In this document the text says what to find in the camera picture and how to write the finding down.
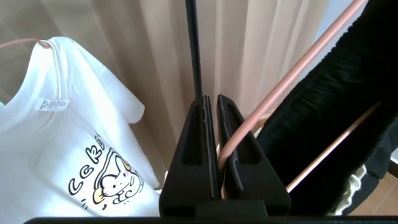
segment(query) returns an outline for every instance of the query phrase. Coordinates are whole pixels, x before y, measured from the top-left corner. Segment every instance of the curtain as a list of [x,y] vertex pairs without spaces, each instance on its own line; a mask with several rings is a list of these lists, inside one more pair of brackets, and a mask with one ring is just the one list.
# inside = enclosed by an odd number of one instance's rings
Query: curtain
[[[203,92],[213,114],[222,93],[247,116],[311,46],[327,6],[328,0],[198,0]],[[77,41],[145,104],[131,128],[162,181],[194,99],[185,1],[0,1],[0,44],[54,36]],[[33,45],[0,51],[3,103],[18,91]]]

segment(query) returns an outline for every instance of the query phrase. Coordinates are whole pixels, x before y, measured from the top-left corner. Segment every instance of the pink clothes hanger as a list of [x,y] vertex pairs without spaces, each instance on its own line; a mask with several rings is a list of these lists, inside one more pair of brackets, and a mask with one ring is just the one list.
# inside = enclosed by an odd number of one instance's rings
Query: pink clothes hanger
[[38,44],[40,44],[40,46],[42,46],[45,49],[49,49],[51,48],[51,46],[39,39],[36,38],[27,38],[27,39],[19,39],[19,40],[13,40],[10,42],[7,42],[5,44],[0,44],[0,49],[12,46],[12,45],[16,45],[16,44],[23,44],[23,43],[29,43],[29,42],[37,42]]
[[[249,118],[236,130],[231,139],[226,143],[218,156],[218,169],[223,176],[223,171],[227,158],[235,150],[236,146],[242,141],[247,133],[253,128],[261,116],[271,107],[282,92],[297,78],[304,68],[319,54],[327,43],[336,35],[336,33],[348,22],[348,20],[365,3],[365,0],[354,0],[332,25],[321,35],[321,37],[307,50],[307,52],[298,60],[298,62],[286,73],[281,81],[271,90],[263,99],[257,108],[250,114]],[[321,161],[334,150],[334,148],[344,140],[347,135],[358,126],[377,106],[375,105],[369,111],[362,115],[353,125],[351,125],[336,141],[334,141],[311,165],[306,168],[289,186],[290,192],[299,182],[304,179]]]

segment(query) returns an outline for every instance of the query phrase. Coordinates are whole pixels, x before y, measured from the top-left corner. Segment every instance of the white t-shirt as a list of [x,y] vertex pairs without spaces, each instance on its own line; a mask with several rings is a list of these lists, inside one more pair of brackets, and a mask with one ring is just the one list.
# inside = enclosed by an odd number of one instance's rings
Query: white t-shirt
[[[159,216],[159,182],[128,125],[144,105],[73,40],[47,42],[0,109],[0,220]],[[37,110],[43,99],[69,104]]]

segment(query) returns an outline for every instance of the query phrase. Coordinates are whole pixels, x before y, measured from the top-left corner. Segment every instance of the t-shirt sleeve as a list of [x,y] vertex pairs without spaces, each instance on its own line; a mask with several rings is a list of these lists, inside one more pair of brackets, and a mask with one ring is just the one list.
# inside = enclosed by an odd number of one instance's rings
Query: t-shirt sleeve
[[90,63],[99,81],[104,86],[115,107],[129,124],[138,122],[144,114],[145,106],[130,92],[121,81],[97,58],[73,41],[84,58]]

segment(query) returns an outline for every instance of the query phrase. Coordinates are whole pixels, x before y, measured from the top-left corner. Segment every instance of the cartoon character graphic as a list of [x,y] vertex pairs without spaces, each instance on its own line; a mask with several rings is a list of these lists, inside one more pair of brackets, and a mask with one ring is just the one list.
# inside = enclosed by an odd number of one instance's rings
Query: cartoon character graphic
[[112,203],[117,205],[139,193],[143,186],[142,177],[111,148],[95,180],[93,201],[99,204],[113,198]]

